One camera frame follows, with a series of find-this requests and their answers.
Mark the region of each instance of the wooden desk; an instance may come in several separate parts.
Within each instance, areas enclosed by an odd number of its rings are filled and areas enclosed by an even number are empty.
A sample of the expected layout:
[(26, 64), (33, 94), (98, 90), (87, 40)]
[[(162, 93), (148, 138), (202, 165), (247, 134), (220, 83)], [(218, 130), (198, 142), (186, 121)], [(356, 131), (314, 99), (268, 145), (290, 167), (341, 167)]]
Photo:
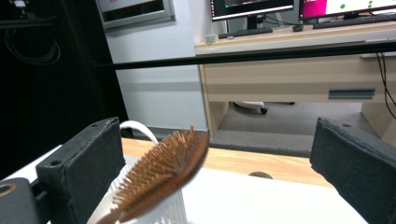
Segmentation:
[[(153, 146), (150, 141), (122, 138), (123, 152), (128, 156), (142, 157)], [(307, 158), (210, 148), (204, 167), (243, 175), (261, 171), (277, 180), (332, 187), (311, 169)]]
[[(221, 39), (218, 43), (195, 46), (197, 55), (254, 49), (325, 46), (396, 37), (396, 22), (313, 30), (294, 33), (291, 28), (271, 34)], [(387, 57), (387, 80), (396, 94), (396, 59)], [(264, 102), (361, 102), (362, 114), (378, 135), (396, 145), (392, 134), (396, 121), (387, 114), (384, 86), (376, 58), (344, 55), (317, 58), (270, 60), (200, 65), (205, 112), (210, 136), (214, 137), (232, 101)], [(330, 89), (374, 88), (371, 99), (329, 99)]]

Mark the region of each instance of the wooden hairbrush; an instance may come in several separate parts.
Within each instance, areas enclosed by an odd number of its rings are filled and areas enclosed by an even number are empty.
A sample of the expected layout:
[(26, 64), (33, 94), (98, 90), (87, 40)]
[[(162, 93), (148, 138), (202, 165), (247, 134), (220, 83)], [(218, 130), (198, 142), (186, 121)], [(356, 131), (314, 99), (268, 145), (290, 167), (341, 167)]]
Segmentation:
[(173, 132), (142, 157), (124, 177), (115, 208), (98, 224), (124, 222), (145, 214), (181, 189), (199, 171), (209, 146), (207, 133)]

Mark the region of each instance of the keyboard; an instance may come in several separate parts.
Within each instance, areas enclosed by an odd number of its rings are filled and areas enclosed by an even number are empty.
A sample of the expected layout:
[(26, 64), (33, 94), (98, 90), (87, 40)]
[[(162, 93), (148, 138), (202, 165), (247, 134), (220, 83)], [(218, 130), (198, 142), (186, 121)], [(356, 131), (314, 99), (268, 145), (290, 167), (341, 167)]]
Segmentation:
[(383, 21), (396, 21), (396, 14), (381, 14), (375, 16), (358, 17), (349, 20), (319, 22), (319, 23), (314, 23), (313, 29), (315, 30), (315, 29), (325, 29), (325, 28), (333, 28), (340, 26), (361, 25), (361, 24), (383, 22)]
[(273, 32), (273, 30), (270, 27), (263, 27), (263, 28), (257, 28), (257, 29), (251, 29), (251, 30), (239, 30), (239, 31), (233, 32), (233, 33), (220, 34), (219, 39), (227, 38), (228, 36), (238, 37), (238, 36), (244, 36), (244, 35), (261, 35), (261, 34), (268, 34), (268, 33), (272, 33), (272, 32)]

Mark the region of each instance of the computer monitor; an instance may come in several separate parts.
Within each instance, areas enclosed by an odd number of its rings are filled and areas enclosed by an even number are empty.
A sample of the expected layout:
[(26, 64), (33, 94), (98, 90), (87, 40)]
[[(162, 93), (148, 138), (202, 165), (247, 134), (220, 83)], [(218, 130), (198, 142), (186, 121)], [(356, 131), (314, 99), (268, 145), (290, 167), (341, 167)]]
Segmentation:
[(299, 20), (313, 20), (335, 16), (358, 17), (362, 12), (396, 8), (394, 0), (340, 1), (300, 0)]
[(209, 0), (212, 21), (293, 10), (293, 0)]

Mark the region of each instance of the floor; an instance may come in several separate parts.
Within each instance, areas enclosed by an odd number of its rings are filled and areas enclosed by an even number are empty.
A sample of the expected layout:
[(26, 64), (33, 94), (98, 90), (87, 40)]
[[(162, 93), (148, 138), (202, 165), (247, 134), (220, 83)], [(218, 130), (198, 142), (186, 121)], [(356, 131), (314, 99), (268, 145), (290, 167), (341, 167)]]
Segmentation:
[(230, 103), (212, 147), (309, 157), (318, 117), (332, 119), (375, 134), (361, 114), (360, 103), (265, 103), (248, 109)]

